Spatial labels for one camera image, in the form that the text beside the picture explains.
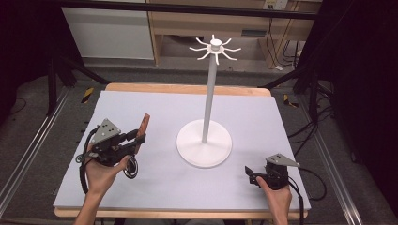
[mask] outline aluminum floor strip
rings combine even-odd
[[[58,97],[57,105],[51,115],[48,115],[44,122],[41,124],[41,127],[38,129],[35,137],[32,142],[27,147],[25,153],[23,154],[21,160],[18,165],[14,169],[12,175],[7,180],[5,186],[0,192],[0,218],[3,216],[6,208],[11,201],[15,191],[23,180],[24,175],[26,174],[29,166],[32,161],[35,159],[35,156],[43,144],[44,140],[47,137],[51,127],[53,126],[57,116],[61,112],[63,106],[65,105],[66,99],[69,95],[70,87],[63,87],[62,91]]]
[[[309,103],[303,96],[298,96],[298,102],[301,106],[308,106]],[[304,111],[304,114],[308,120],[311,121],[311,117],[308,114],[307,110],[304,107],[301,107]],[[342,176],[337,171],[337,168],[329,154],[328,147],[326,146],[321,133],[319,130],[314,135],[317,149],[319,151],[319,155],[322,159],[323,164],[325,165],[325,170],[328,173],[330,178],[330,182],[333,186],[333,189],[336,193],[337,199],[342,206],[345,218],[347,219],[348,224],[350,225],[361,225],[362,219],[360,218],[360,214],[355,206],[354,202],[352,201],[351,195],[348,192],[347,187],[342,179]]]

